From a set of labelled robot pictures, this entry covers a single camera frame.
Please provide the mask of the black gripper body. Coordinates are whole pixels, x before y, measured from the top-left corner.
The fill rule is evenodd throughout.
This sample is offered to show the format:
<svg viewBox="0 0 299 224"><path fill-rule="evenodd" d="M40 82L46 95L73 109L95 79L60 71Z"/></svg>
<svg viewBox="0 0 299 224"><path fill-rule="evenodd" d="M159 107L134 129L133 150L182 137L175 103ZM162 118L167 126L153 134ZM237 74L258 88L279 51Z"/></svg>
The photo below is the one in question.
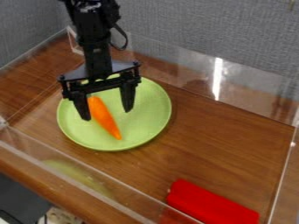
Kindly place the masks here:
<svg viewBox="0 0 299 224"><path fill-rule="evenodd" d="M142 81L139 74L141 63L111 59L110 46L98 48L95 45L79 45L73 50L83 53L85 64L63 74L58 81L62 85L62 95L71 100L75 91L86 95L122 87L125 83L135 84Z"/></svg>

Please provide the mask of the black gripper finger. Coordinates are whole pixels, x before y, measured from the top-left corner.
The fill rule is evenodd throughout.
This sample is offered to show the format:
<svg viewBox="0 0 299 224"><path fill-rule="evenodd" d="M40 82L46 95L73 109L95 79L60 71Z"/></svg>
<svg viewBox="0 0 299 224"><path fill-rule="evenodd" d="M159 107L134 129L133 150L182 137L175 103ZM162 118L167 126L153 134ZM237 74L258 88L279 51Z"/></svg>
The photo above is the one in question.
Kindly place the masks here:
<svg viewBox="0 0 299 224"><path fill-rule="evenodd" d="M125 83L121 87L121 96L122 96L125 111L129 113L133 110L135 105L137 85Z"/></svg>
<svg viewBox="0 0 299 224"><path fill-rule="evenodd" d="M71 94L71 100L74 101L74 105L79 112L81 118L86 121L90 121L91 114L87 95L79 91L75 91Z"/></svg>

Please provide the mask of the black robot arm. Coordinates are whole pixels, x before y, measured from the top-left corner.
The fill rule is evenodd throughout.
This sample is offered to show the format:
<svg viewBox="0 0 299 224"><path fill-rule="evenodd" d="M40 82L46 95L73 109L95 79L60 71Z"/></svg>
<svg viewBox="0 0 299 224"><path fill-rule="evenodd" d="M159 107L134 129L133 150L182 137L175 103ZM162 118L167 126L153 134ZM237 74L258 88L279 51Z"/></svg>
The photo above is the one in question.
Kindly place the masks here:
<svg viewBox="0 0 299 224"><path fill-rule="evenodd" d="M118 88L125 111L130 112L135 106L137 87L142 77L138 61L115 61L110 54L111 46L123 51L129 44L126 41L125 45L118 47L111 43L113 28L127 38L118 25L121 6L117 0L60 1L64 2L78 31L77 40L86 60L79 68L58 77L63 98L74 102L81 118L90 121L89 95Z"/></svg>

